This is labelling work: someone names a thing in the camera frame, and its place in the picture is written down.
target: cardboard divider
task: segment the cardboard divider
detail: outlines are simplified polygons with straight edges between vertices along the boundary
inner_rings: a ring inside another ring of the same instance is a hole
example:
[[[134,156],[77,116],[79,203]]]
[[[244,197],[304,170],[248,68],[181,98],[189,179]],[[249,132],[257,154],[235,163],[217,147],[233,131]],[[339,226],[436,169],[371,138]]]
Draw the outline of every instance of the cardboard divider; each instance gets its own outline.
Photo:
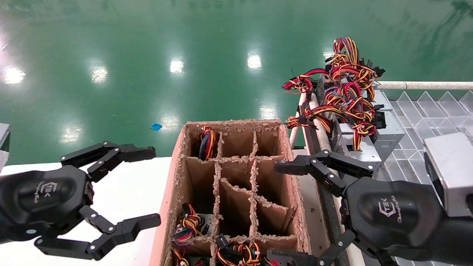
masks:
[[[178,206],[179,211],[183,203],[190,203],[197,213],[213,213],[215,162],[187,157],[185,165],[187,170],[182,182],[184,191],[180,206]]]
[[[223,132],[219,132],[219,142],[217,142],[217,158],[223,157]]]
[[[253,167],[254,160],[243,160],[238,161],[225,161],[220,163],[221,177],[228,180],[232,186],[251,190],[251,168]]]
[[[287,227],[288,209],[267,201],[259,200],[256,204],[258,232],[262,235],[288,236],[294,232],[293,224]]]
[[[253,131],[224,132],[222,157],[250,156],[253,151]]]
[[[255,241],[260,245],[261,253],[264,255],[266,255],[266,251],[269,248],[288,249],[303,252],[297,248],[298,239],[296,235],[290,235],[286,237],[262,236]]]
[[[274,130],[263,128],[256,131],[256,142],[258,143],[256,156],[276,156],[282,154],[278,133],[278,128]]]
[[[199,157],[199,149],[201,147],[201,133],[202,132],[189,132],[186,136],[189,140],[187,149],[185,151],[186,156]]]
[[[256,161],[257,194],[269,202],[290,207],[290,177],[274,171],[274,160],[259,159]]]
[[[230,237],[249,236],[250,192],[220,181],[219,199],[219,212],[222,218],[219,223],[219,233]]]

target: wire harness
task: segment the wire harness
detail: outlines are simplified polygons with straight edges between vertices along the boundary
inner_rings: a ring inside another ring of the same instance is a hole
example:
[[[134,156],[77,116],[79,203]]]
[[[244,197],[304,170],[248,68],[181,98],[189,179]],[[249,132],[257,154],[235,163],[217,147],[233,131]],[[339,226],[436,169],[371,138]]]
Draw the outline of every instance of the wire harness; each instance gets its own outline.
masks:
[[[208,232],[209,226],[205,225],[205,218],[198,215],[189,203],[183,204],[181,216],[173,233],[173,241],[176,245],[186,246],[194,237],[205,235]]]
[[[224,266],[279,266],[261,253],[258,243],[229,245],[223,234],[217,237],[217,258]]]
[[[332,133],[333,122],[327,117],[332,113],[341,123],[350,123],[353,128],[353,150],[359,151],[362,138],[372,136],[376,132],[376,108],[371,104],[375,91],[373,85],[376,79],[385,72],[379,67],[372,68],[372,62],[359,58],[359,51],[355,42],[349,37],[337,38],[333,43],[334,55],[326,60],[325,69],[316,68],[304,75],[290,79],[282,85],[289,91],[298,89],[300,93],[314,91],[316,74],[326,77],[325,97],[319,107],[306,108],[299,117],[290,116],[286,120],[289,129],[297,126],[314,126],[317,119],[328,134]]]
[[[209,126],[205,125],[202,127],[201,140],[199,159],[205,161],[212,158],[214,154],[214,148],[217,143],[217,133]]]

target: white table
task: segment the white table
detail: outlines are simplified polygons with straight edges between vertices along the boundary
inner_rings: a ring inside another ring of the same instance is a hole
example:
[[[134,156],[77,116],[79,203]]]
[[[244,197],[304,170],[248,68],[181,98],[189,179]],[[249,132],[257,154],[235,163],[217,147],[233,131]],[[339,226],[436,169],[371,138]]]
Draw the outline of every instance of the white table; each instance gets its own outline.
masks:
[[[100,182],[94,183],[92,208],[113,224],[124,219],[159,213],[166,187],[171,157],[133,163],[121,163]],[[1,175],[31,170],[54,170],[60,163],[12,165],[3,168]],[[143,230],[136,241],[115,247],[100,261],[47,256],[39,251],[33,240],[0,245],[0,264],[28,266],[145,266],[149,263],[156,228]],[[71,232],[60,236],[65,239],[93,241],[100,232],[82,222]]]

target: white pipe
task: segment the white pipe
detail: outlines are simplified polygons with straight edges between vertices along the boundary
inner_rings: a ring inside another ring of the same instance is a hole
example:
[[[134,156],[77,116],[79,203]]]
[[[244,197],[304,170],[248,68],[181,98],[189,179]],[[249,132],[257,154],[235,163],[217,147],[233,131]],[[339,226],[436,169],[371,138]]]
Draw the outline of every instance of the white pipe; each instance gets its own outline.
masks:
[[[379,81],[381,84],[378,89],[465,89],[473,90],[473,82],[460,81]]]

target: blue object on floor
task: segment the blue object on floor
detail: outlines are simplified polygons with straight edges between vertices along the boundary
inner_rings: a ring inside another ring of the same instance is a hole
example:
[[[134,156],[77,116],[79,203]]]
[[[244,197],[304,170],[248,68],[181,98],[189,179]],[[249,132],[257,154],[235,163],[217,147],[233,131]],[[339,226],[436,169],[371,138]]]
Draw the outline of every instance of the blue object on floor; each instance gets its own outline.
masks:
[[[154,131],[158,131],[162,128],[163,126],[161,124],[158,124],[158,123],[154,123],[151,125],[151,129],[154,130]]]

